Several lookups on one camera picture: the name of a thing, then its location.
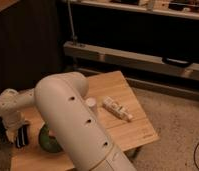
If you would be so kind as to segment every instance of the wall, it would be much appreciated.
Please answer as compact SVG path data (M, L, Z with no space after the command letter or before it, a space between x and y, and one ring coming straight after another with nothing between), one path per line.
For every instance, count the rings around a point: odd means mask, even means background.
M55 0L23 0L0 12L0 93L33 88L62 70Z

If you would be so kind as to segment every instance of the cable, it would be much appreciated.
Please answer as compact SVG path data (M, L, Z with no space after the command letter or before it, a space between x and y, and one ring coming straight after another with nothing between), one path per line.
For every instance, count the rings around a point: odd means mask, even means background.
M196 168L197 168L198 171L199 171L199 166L198 166L198 164L197 164L197 162L196 162L196 151L197 151L198 147L199 147L199 142L197 143L197 145L196 145L196 147L195 147L195 149L194 149L193 161L194 161L194 165L196 166Z

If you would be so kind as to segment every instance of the speckled floor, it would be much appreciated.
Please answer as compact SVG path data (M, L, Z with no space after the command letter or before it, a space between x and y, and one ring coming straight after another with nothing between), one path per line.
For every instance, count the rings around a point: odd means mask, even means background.
M199 141L199 102L134 89L160 140L141 148L133 163L138 171L195 171ZM199 148L197 150L199 165ZM11 145L0 139L0 171L9 170Z

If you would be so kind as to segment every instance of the black object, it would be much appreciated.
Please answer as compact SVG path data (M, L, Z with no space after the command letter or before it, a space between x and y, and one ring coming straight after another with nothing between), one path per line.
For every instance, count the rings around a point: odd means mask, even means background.
M176 61L170 58L162 58L162 62L169 64L169 65L174 65L174 66L178 66L181 68L186 68L188 66L190 66L192 64L192 62L188 62L188 61Z
M193 160L194 160L194 165L196 166L197 170L199 171L199 166L196 162L196 151L199 147L199 142L197 143L196 147L194 148L194 152L193 152Z
M28 127L28 124L25 124L18 129L18 135L15 141L15 146L17 148L22 148L29 144L27 127Z
M139 0L111 0L111 2L121 3L121 4L131 4L131 5L139 4Z

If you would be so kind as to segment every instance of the mounting hole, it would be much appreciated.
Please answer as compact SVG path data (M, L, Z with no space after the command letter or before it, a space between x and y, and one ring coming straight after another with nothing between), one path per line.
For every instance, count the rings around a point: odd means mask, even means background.
M105 142L102 147L107 147L108 146L108 142Z
M72 97L70 97L68 100L69 100L69 101L73 101L73 100L75 100L75 97L72 96Z
M85 122L85 124L90 124L92 121L91 121L91 119L88 119L86 122Z

